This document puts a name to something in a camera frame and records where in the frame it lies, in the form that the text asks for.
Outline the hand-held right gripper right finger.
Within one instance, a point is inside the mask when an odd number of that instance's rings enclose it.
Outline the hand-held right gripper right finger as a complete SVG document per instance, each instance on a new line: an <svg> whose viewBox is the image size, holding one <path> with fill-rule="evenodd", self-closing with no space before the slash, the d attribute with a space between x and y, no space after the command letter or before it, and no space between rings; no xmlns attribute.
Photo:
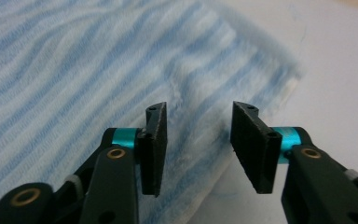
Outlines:
<svg viewBox="0 0 358 224"><path fill-rule="evenodd" d="M230 143L240 164L258 194L273 191L282 136L259 116L258 108L234 102Z"/></svg>

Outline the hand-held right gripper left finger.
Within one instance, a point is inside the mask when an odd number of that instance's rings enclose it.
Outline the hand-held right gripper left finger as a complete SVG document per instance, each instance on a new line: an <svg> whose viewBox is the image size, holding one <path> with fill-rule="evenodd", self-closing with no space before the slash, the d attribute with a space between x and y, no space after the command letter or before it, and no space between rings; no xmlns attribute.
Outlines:
<svg viewBox="0 0 358 224"><path fill-rule="evenodd" d="M145 114L146 125L137 135L142 191L144 195L158 197L168 145L167 105L165 102L151 105Z"/></svg>

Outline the blue striped towel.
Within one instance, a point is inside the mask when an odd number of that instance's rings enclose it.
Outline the blue striped towel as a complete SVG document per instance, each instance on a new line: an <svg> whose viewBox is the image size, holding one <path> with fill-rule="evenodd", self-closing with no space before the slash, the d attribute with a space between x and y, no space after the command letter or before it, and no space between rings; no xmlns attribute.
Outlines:
<svg viewBox="0 0 358 224"><path fill-rule="evenodd" d="M274 113L300 80L268 35L215 0L0 0L0 199L62 184L110 127L167 106L159 196L141 224L186 224L232 158L234 102Z"/></svg>

